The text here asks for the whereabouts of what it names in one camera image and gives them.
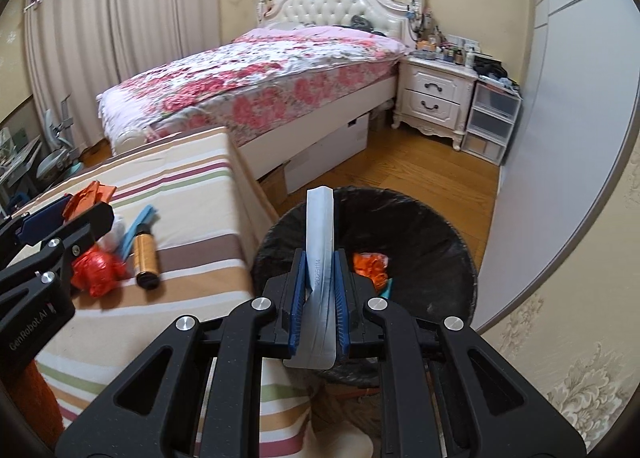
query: bed frame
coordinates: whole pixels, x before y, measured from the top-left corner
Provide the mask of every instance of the bed frame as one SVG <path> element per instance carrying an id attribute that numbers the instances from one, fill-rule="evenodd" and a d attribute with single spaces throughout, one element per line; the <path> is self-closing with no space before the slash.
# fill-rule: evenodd
<path id="1" fill-rule="evenodd" d="M 423 1 L 414 0 L 416 8 L 421 9 Z M 386 36 L 415 46 L 406 18 L 407 5 L 393 0 L 258 0 L 256 11 L 258 27 L 277 22 L 348 25 L 354 15 L 360 15 Z M 397 85 L 397 77 L 390 76 L 273 129 L 243 145 L 240 151 L 258 179 L 354 118 L 394 98 Z"/>

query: drawer handle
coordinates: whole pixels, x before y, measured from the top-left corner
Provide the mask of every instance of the drawer handle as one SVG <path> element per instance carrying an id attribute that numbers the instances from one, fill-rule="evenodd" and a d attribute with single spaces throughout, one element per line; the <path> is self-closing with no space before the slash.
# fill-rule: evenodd
<path id="1" fill-rule="evenodd" d="M 442 88 L 441 88 L 439 85 L 435 84 L 434 82 L 429 82 L 429 84 L 425 84 L 425 85 L 424 85 L 424 87 L 425 87 L 426 89 L 431 88 L 431 86 L 435 86 L 436 88 L 438 88 L 438 91 L 439 91 L 439 92 L 442 92 Z"/>
<path id="2" fill-rule="evenodd" d="M 433 104 L 433 107 L 429 107 L 424 100 L 421 101 L 420 103 L 424 106 L 425 109 L 429 109 L 430 111 L 433 111 L 434 109 L 438 108 L 438 104 Z"/>

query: wooden floor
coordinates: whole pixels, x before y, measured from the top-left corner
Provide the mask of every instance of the wooden floor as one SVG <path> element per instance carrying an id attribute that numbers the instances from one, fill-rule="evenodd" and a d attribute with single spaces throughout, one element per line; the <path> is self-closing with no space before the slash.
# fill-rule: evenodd
<path id="1" fill-rule="evenodd" d="M 283 214 L 326 185 L 393 189 L 430 205 L 462 235 L 479 268 L 484 256 L 498 188 L 498 168 L 455 152 L 450 141 L 426 137 L 402 124 L 369 132 L 367 148 L 296 191 L 276 207 Z"/>

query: white headboard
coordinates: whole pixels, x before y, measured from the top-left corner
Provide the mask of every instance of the white headboard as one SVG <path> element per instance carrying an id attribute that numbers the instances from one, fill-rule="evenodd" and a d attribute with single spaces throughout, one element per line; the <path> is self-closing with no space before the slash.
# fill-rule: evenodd
<path id="1" fill-rule="evenodd" d="M 424 0 L 414 0 L 422 8 Z M 350 25 L 354 15 L 368 19 L 388 37 L 415 46 L 406 17 L 407 5 L 393 0 L 258 0 L 258 27 L 275 22 L 295 22 L 323 26 Z"/>

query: silver screw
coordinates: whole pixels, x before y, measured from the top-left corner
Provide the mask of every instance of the silver screw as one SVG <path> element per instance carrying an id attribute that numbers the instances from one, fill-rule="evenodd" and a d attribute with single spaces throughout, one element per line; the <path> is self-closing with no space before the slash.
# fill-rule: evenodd
<path id="1" fill-rule="evenodd" d="M 251 308 L 254 310 L 267 310 L 271 307 L 271 299 L 268 297 L 257 297 L 251 301 Z"/>
<path id="2" fill-rule="evenodd" d="M 186 332 L 188 330 L 191 330 L 191 328 L 193 328 L 194 326 L 196 326 L 196 319 L 188 315 L 185 315 L 184 317 L 180 317 L 175 322 L 175 327 L 181 332 Z"/>
<path id="3" fill-rule="evenodd" d="M 388 302 L 384 300 L 382 297 L 372 297 L 367 301 L 367 305 L 372 310 L 384 310 L 388 306 Z"/>
<path id="4" fill-rule="evenodd" d="M 452 332 L 459 332 L 465 327 L 465 324 L 462 322 L 460 317 L 447 317 L 444 319 L 444 326 Z"/>
<path id="5" fill-rule="evenodd" d="M 44 283 L 44 284 L 51 284 L 53 283 L 53 280 L 56 278 L 56 275 L 53 272 L 45 272 L 41 277 L 40 280 Z"/>

